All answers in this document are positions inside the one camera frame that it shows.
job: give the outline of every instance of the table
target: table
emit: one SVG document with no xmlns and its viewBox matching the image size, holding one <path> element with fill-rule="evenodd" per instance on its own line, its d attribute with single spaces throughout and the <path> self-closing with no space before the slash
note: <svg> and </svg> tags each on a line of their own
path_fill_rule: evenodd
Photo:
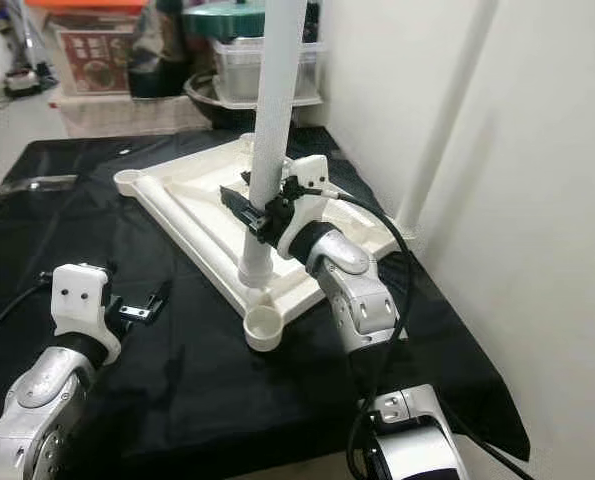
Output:
<svg viewBox="0 0 595 480">
<path fill-rule="evenodd" d="M 63 263 L 114 262 L 114 293 L 132 304 L 173 280 L 160 319 L 128 335 L 120 359 L 92 390 L 65 478 L 166 472 L 222 478 L 343 449 L 357 393 L 328 303 L 292 322 L 277 351 L 252 352 L 241 318 L 112 183 L 119 170 L 145 168 L 237 135 L 35 142 L 6 176 L 4 184 L 11 185 L 76 175 L 57 190 L 44 191 L 36 182 L 0 195 L 0 311 L 40 271 Z M 376 203 L 324 129 L 293 130 L 288 153 L 326 154 L 333 182 Z M 380 275 L 398 301 L 400 267 L 398 253 L 380 261 Z M 527 458 L 528 438 L 501 377 L 423 268 L 416 264 L 415 270 L 410 341 L 402 342 L 387 378 L 402 387 L 432 383 L 480 436 Z M 50 340 L 49 304 L 48 294 L 38 294 L 0 328 L 0 413 L 9 385 Z"/>
</svg>

